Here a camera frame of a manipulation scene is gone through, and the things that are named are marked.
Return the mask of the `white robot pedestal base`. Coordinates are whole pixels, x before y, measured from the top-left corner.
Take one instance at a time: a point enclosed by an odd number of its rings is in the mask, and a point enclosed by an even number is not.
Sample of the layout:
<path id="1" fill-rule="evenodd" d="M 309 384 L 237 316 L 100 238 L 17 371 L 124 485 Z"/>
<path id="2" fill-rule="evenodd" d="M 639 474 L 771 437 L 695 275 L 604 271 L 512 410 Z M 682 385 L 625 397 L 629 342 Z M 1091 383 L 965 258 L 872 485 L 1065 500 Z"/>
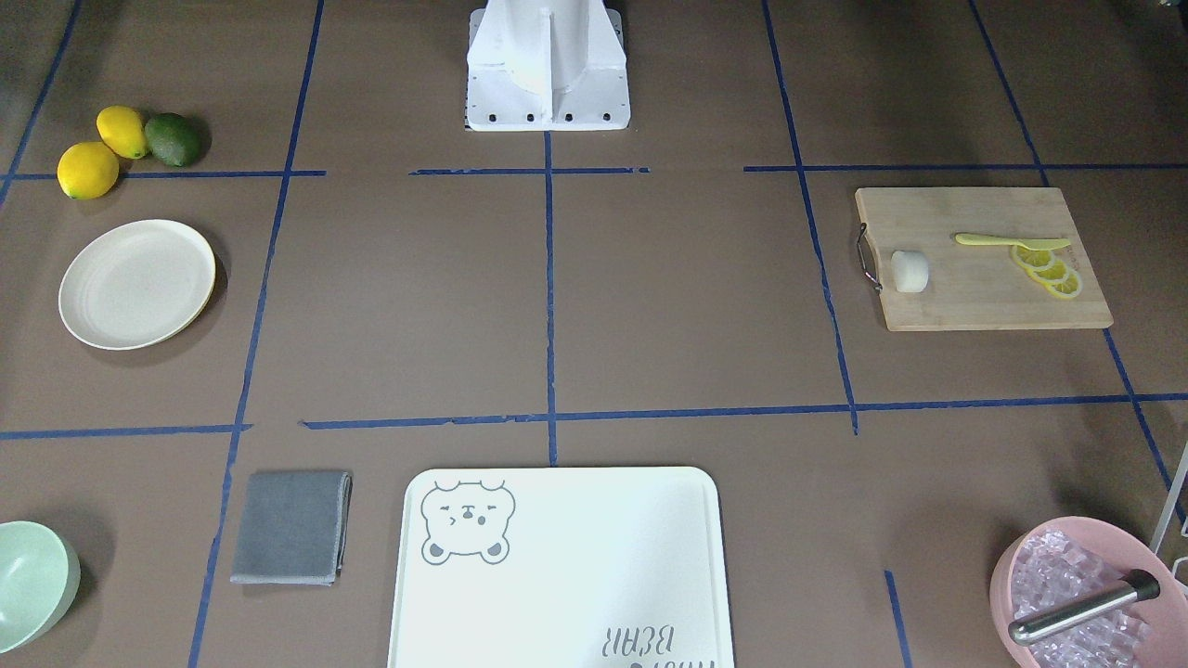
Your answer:
<path id="1" fill-rule="evenodd" d="M 466 59 L 470 131 L 628 127 L 621 14 L 602 1 L 488 1 L 470 13 Z"/>

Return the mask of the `yellow lemon outer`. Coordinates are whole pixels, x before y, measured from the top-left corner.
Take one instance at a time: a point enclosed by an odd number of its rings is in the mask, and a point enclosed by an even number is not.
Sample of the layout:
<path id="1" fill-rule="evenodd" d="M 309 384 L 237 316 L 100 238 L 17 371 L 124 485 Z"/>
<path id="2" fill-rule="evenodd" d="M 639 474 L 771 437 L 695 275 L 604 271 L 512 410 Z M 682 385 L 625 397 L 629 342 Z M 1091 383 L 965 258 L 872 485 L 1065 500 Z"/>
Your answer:
<path id="1" fill-rule="evenodd" d="M 57 163 L 57 182 L 68 198 L 101 198 L 115 185 L 122 166 L 102 141 L 81 141 L 67 149 Z"/>

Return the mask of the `lemon slice middle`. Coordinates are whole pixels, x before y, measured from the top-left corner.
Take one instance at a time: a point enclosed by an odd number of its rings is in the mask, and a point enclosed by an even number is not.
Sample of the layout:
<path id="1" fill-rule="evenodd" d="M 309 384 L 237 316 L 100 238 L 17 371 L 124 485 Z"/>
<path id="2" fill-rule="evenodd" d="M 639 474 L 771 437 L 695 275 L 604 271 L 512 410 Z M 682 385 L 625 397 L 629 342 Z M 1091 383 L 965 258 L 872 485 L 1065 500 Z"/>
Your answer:
<path id="1" fill-rule="evenodd" d="M 1028 277 L 1043 285 L 1064 283 L 1064 281 L 1069 279 L 1069 276 L 1072 275 L 1072 270 L 1068 265 L 1066 265 L 1064 261 L 1060 261 L 1060 259 L 1056 259 L 1056 261 L 1053 261 L 1051 265 L 1042 269 L 1026 266 L 1024 271 L 1026 271 Z"/>

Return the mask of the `mint green bowl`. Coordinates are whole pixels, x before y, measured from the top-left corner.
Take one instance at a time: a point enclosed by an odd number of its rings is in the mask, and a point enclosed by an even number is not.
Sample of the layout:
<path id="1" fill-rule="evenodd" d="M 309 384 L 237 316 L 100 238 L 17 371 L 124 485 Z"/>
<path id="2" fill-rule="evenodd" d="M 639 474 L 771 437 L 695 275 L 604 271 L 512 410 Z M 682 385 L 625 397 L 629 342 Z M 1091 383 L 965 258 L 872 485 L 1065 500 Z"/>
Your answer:
<path id="1" fill-rule="evenodd" d="M 1 651 L 48 634 L 71 609 L 81 565 L 71 543 L 37 521 L 1 524 Z"/>

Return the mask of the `green avocado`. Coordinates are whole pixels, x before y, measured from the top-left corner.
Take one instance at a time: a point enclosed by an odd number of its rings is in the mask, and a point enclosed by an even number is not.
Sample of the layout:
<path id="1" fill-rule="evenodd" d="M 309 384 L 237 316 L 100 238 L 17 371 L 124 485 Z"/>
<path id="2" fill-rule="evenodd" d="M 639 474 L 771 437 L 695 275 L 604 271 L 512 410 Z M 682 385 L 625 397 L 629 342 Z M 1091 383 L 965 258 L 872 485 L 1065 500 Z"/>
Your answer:
<path id="1" fill-rule="evenodd" d="M 202 136 L 187 116 L 171 113 L 154 114 L 144 128 L 148 151 L 171 168 L 187 168 L 202 156 Z"/>

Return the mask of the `wooden cutting board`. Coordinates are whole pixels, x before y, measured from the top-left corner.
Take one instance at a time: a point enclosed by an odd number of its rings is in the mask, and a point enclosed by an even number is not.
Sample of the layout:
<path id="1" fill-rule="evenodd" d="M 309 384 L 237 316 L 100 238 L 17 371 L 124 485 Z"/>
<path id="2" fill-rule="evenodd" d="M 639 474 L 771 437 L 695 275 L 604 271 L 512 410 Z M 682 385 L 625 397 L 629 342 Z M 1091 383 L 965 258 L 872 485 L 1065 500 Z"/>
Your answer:
<path id="1" fill-rule="evenodd" d="M 1100 329 L 1116 321 L 1057 187 L 862 187 L 857 212 L 859 256 L 887 330 Z M 1082 292 L 1056 300 L 1015 266 L 1010 247 L 959 245 L 955 233 L 1069 239 L 1053 254 L 1081 275 Z M 895 291 L 895 250 L 925 254 L 924 292 Z"/>

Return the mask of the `yellow plastic knife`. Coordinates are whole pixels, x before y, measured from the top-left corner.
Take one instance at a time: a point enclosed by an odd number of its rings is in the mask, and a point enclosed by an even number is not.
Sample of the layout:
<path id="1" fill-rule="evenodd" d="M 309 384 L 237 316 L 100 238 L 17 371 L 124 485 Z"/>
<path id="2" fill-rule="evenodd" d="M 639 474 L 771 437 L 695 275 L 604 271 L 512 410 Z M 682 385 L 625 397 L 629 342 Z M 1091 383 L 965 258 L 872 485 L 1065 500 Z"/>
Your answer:
<path id="1" fill-rule="evenodd" d="M 994 234 L 955 233 L 953 240 L 963 246 L 1005 246 L 1022 247 L 1031 251 L 1057 251 L 1072 246 L 1072 241 L 1064 238 L 1057 239 L 1026 239 L 1015 237 L 994 237 Z"/>

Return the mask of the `pink bowl with ice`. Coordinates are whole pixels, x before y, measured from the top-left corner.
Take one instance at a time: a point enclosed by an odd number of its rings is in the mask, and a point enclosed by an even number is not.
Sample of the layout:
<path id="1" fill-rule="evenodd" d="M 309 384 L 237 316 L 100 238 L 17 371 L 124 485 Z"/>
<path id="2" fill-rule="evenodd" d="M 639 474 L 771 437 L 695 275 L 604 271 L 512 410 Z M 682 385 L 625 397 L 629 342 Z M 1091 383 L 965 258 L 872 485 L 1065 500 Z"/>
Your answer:
<path id="1" fill-rule="evenodd" d="M 1158 595 L 1129 603 L 1032 644 L 1009 626 L 1089 595 L 1131 571 L 1159 582 Z M 1183 667 L 1184 587 L 1154 550 L 1102 519 L 1044 521 L 1001 554 L 988 588 L 1001 643 L 1020 667 Z"/>

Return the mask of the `yellow lemon near avocado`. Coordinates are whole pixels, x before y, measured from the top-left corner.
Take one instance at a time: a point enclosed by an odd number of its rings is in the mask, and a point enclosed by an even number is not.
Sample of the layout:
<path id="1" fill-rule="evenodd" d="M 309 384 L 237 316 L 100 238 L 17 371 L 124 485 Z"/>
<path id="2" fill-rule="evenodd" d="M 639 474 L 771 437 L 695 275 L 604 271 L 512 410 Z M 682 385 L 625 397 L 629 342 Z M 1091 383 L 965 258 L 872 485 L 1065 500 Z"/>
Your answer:
<path id="1" fill-rule="evenodd" d="M 122 105 L 107 106 L 97 112 L 95 126 L 107 149 L 128 160 L 140 160 L 151 149 L 140 111 Z"/>

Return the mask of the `cream round plate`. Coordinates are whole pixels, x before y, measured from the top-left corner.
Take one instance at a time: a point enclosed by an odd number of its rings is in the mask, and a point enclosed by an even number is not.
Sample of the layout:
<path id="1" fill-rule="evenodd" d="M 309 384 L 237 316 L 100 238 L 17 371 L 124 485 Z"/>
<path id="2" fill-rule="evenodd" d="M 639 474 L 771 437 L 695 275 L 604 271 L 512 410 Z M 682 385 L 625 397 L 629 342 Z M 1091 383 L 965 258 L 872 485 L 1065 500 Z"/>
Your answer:
<path id="1" fill-rule="evenodd" d="M 58 315 L 74 339 L 93 348 L 145 348 L 200 316 L 216 278 L 211 244 L 191 225 L 124 223 L 69 263 L 57 292 Z"/>

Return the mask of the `grey folded cloth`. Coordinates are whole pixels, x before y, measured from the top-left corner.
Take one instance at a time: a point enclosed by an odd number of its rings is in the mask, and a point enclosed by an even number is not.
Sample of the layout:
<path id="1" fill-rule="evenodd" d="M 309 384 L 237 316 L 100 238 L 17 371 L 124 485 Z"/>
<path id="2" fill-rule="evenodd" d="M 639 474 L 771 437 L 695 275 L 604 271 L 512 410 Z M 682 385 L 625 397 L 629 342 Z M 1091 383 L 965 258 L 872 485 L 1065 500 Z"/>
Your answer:
<path id="1" fill-rule="evenodd" d="M 330 586 L 345 555 L 353 475 L 347 470 L 271 470 L 247 483 L 229 581 Z"/>

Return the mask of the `white bear tray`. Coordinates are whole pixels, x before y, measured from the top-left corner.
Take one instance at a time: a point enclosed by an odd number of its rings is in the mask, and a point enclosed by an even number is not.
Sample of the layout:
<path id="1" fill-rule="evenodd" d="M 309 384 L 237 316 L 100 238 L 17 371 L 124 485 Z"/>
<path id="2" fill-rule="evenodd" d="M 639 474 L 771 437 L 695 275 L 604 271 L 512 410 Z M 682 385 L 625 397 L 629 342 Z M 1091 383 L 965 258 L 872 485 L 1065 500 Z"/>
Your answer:
<path id="1" fill-rule="evenodd" d="M 425 470 L 407 483 L 391 667 L 733 667 L 704 470 Z"/>

